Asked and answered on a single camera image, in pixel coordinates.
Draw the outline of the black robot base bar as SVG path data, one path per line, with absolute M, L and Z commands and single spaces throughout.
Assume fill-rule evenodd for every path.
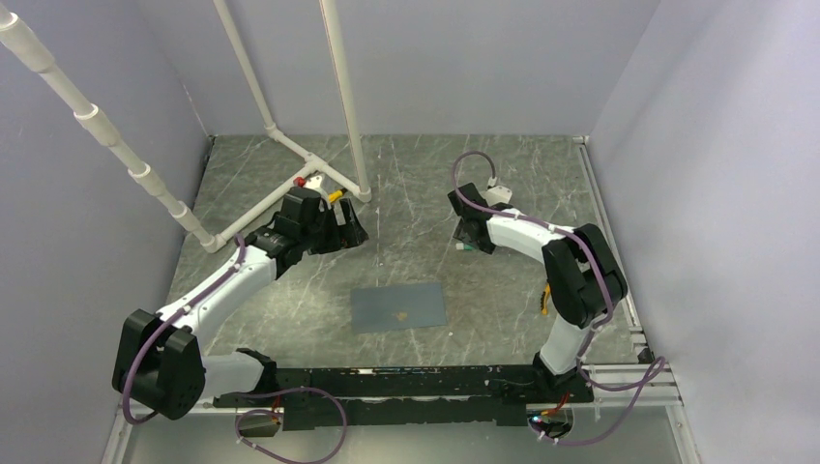
M 288 368 L 257 352 L 204 359 L 203 397 L 219 407 L 270 407 L 286 431 L 355 425 L 492 422 L 525 424 L 539 407 L 593 401 L 571 370 L 541 362 L 457 366 Z

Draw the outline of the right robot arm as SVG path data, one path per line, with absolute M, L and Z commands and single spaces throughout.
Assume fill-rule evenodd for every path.
M 628 284 L 602 231 L 548 224 L 506 203 L 488 205 L 472 183 L 448 193 L 459 217 L 455 237 L 491 254 L 509 248 L 543 264 L 557 316 L 534 357 L 533 388 L 555 401 L 578 378 L 578 361 L 597 323 L 611 315 L 628 293 Z

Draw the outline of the grey envelope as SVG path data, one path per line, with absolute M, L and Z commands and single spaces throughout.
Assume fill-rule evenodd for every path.
M 440 282 L 353 289 L 351 325 L 355 334 L 372 334 L 448 324 Z

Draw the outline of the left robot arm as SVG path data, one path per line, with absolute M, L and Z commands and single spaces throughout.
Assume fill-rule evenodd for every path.
M 277 364 L 250 349 L 205 356 L 222 324 L 305 255 L 362 245 L 368 238 L 351 200 L 338 190 L 293 187 L 272 219 L 235 237 L 236 250 L 179 300 L 154 313 L 137 309 L 124 321 L 112 375 L 127 423 L 157 415 L 183 417 L 202 398 L 225 394 L 255 406 L 278 392 Z

